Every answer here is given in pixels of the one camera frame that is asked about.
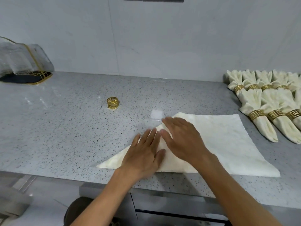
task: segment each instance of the right hand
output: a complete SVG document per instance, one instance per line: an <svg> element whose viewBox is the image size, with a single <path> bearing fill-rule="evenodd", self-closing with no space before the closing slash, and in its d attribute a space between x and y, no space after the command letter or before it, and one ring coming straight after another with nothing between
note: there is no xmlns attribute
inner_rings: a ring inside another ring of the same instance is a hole
<svg viewBox="0 0 301 226"><path fill-rule="evenodd" d="M182 118L171 117L162 119L162 122L169 129L172 137L164 129L160 130L161 136L178 158L195 167L195 164L213 155L205 147L201 135L193 124Z"/></svg>

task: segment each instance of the hand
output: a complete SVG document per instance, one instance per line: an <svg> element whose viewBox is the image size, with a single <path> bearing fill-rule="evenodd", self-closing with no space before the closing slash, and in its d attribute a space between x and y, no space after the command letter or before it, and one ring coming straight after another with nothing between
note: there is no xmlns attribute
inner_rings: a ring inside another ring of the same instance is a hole
<svg viewBox="0 0 301 226"><path fill-rule="evenodd" d="M139 142L140 134L134 137L120 167L127 171L134 183L150 177L160 168L165 156L165 149L156 152L160 136L160 133L156 132L156 128L154 128L152 131L147 129Z"/></svg>
<svg viewBox="0 0 301 226"><path fill-rule="evenodd" d="M169 129L170 134L160 130L162 138L165 140L169 149L178 158L190 163L193 167L204 157L212 154L205 147L204 142L195 129L194 125L182 118L166 117L162 122Z"/></svg>

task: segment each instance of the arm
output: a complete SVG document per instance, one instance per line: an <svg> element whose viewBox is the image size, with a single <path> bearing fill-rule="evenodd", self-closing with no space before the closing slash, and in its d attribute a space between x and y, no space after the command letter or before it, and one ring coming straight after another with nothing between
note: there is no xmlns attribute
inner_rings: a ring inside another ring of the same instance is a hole
<svg viewBox="0 0 301 226"><path fill-rule="evenodd" d="M108 226L130 188L151 176L160 167L165 150L156 153L160 133L156 129L135 136L121 167L115 170L101 194L77 217L71 226Z"/></svg>
<svg viewBox="0 0 301 226"><path fill-rule="evenodd" d="M233 226L281 226L208 151L193 124L182 118L165 118L162 121L172 134L171 137L166 130L160 131L167 146L201 174Z"/></svg>

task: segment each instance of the speckled countertop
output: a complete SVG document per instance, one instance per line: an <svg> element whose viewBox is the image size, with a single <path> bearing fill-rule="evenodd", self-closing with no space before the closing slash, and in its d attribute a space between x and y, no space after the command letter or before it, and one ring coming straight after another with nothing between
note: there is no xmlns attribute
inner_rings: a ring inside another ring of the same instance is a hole
<svg viewBox="0 0 301 226"><path fill-rule="evenodd" d="M158 126L160 114L238 113L281 177L233 177L262 204L301 209L301 145L278 131L278 143L266 140L223 83L55 73L38 86L0 83L0 93L0 171L107 183L113 170L96 165ZM110 96L121 102L116 110ZM156 173L134 187L214 197L199 174Z"/></svg>

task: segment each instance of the gold napkin ring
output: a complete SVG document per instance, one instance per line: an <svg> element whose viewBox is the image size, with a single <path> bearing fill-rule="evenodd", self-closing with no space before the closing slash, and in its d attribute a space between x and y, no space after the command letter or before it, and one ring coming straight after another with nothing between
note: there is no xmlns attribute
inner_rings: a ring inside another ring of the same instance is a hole
<svg viewBox="0 0 301 226"><path fill-rule="evenodd" d="M288 86L286 86L286 85L281 85L281 86L277 87L276 89L278 89L278 88L289 89Z"/></svg>
<svg viewBox="0 0 301 226"><path fill-rule="evenodd" d="M109 108L117 108L119 106L119 101L117 97L110 97L107 99Z"/></svg>
<svg viewBox="0 0 301 226"><path fill-rule="evenodd" d="M293 119L301 116L301 110L300 109L294 109L286 114L288 118L292 121Z"/></svg>
<svg viewBox="0 0 301 226"><path fill-rule="evenodd" d="M261 109L254 110L250 112L249 117L252 121L254 121L257 117L264 116L264 113Z"/></svg>
<svg viewBox="0 0 301 226"><path fill-rule="evenodd" d="M237 91L241 90L242 88L244 88L243 85L237 85L236 87L234 87L234 92L236 93Z"/></svg>
<svg viewBox="0 0 301 226"><path fill-rule="evenodd" d="M248 87L247 91L250 89L259 89L259 86L257 84L253 84Z"/></svg>
<svg viewBox="0 0 301 226"><path fill-rule="evenodd" d="M273 89L272 85L264 85L263 87L261 87L262 91L264 91L265 89Z"/></svg>
<svg viewBox="0 0 301 226"><path fill-rule="evenodd" d="M280 116L284 116L285 114L279 110L279 109L276 109L276 110L273 110L272 112L269 112L267 117L272 121L274 119L276 119L277 117L280 117Z"/></svg>

